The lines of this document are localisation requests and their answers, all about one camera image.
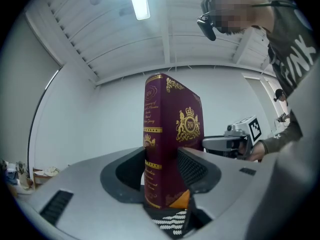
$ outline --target book cover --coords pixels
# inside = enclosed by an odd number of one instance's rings
[[[150,76],[145,82],[143,115],[144,192],[149,205],[164,209],[173,204],[179,207],[178,199],[188,203],[188,189],[178,171],[177,149],[203,151],[203,138],[200,97],[166,74]]]

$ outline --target black and white patterned cloth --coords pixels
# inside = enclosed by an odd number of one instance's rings
[[[188,230],[183,230],[185,225],[187,209],[155,209],[145,207],[152,221],[165,231],[172,239],[182,238]]]

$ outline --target ceiling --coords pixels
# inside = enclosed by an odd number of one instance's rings
[[[64,35],[58,39],[72,45],[74,56],[96,74],[96,84],[175,66],[235,66],[273,74],[264,31],[250,28],[228,36],[215,30],[214,42],[204,36],[196,23],[202,0],[148,0],[146,20],[136,19],[131,0],[43,1],[51,14],[46,19],[54,19],[47,24],[59,26]]]

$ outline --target wall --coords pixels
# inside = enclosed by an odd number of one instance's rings
[[[0,54],[0,158],[27,164],[35,109],[59,68],[20,15]]]
[[[272,106],[269,106],[269,108],[266,108],[264,111],[268,114],[268,121],[269,121],[269,125],[271,128],[271,133],[268,135],[268,138],[275,136],[276,134],[284,131],[289,122],[287,120],[287,122],[283,123],[283,122],[277,122],[275,121],[275,118],[279,117],[280,115],[282,115],[284,112],[287,111],[287,108],[283,107],[283,103],[284,102],[274,102],[274,95],[275,95],[275,90],[281,88],[280,83],[278,82],[278,80],[275,77],[269,76],[269,75],[265,75],[265,74],[254,74],[252,71],[247,71],[242,73],[242,75],[245,78],[249,78],[249,79],[255,79],[255,80],[259,80],[261,82],[261,84],[263,85],[263,91],[266,91],[267,95],[269,96],[269,100],[271,101],[273,108],[275,111],[270,112],[270,109],[272,109]],[[258,99],[262,99],[262,100],[266,100],[267,97],[261,98],[261,94],[262,90],[260,90],[259,92],[256,92],[255,94],[257,95]]]
[[[267,138],[271,132],[268,119],[241,70],[221,67],[173,70],[166,74],[201,98],[205,136],[221,135],[228,124],[256,115],[262,137]],[[142,146],[147,78],[142,74],[126,77],[96,89],[83,136],[87,158]]]
[[[268,119],[269,126],[271,129],[273,129],[275,127],[275,119],[278,117],[277,111],[274,106],[274,101],[271,100],[266,91],[266,88],[263,86],[260,80],[252,78],[247,78],[246,80],[258,97]]]
[[[56,167],[63,170],[87,159],[83,148],[83,136],[87,131],[85,115],[94,90],[92,83],[71,64],[59,71],[43,96],[34,120],[30,169]]]

